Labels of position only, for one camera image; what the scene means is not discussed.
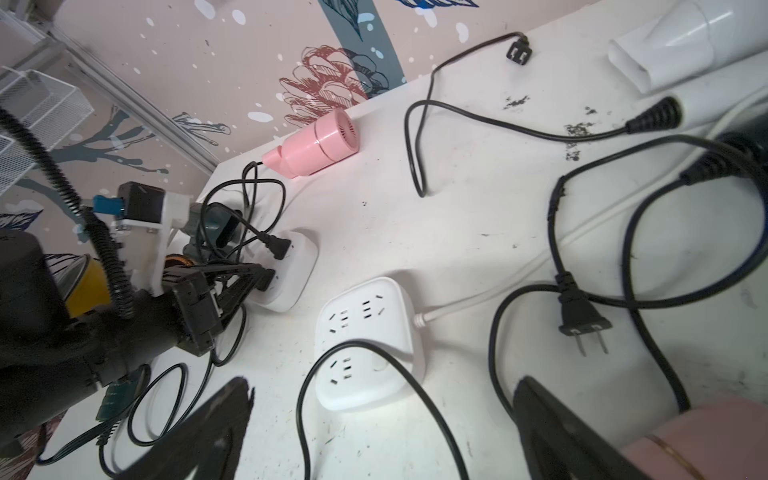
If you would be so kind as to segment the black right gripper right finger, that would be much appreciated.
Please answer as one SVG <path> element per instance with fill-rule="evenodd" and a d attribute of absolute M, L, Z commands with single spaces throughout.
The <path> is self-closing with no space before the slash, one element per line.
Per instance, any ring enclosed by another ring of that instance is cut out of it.
<path fill-rule="evenodd" d="M 533 479 L 647 477 L 530 376 L 515 389 L 513 413 Z"/>

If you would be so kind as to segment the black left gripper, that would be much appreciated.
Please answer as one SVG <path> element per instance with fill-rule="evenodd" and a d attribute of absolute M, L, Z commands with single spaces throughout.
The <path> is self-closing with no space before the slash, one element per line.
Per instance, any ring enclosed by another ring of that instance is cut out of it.
<path fill-rule="evenodd" d="M 178 311 L 183 334 L 178 346 L 203 356 L 214 347 L 247 296 L 268 288 L 276 271 L 258 263 L 214 263 L 199 269 L 171 267 L 163 274 L 163 289 Z M 230 284 L 226 280 L 236 278 Z"/>

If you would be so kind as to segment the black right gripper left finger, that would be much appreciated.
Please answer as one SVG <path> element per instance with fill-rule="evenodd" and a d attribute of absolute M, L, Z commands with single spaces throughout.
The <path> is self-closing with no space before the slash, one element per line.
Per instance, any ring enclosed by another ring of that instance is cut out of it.
<path fill-rule="evenodd" d="M 253 408 L 252 389 L 235 377 L 152 447 L 119 479 L 232 479 Z"/>

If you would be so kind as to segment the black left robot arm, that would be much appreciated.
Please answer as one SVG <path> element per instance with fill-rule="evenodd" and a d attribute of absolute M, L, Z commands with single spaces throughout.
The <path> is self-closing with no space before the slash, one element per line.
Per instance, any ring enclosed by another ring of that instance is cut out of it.
<path fill-rule="evenodd" d="M 1 444 L 7 446 L 174 347 L 209 352 L 246 297 L 266 290 L 276 273 L 254 263 L 161 268 L 159 295 L 134 290 L 106 224 L 83 206 L 41 142 L 7 111 L 1 127 L 83 221 L 111 300 L 71 316 L 37 238 L 2 231 Z"/>

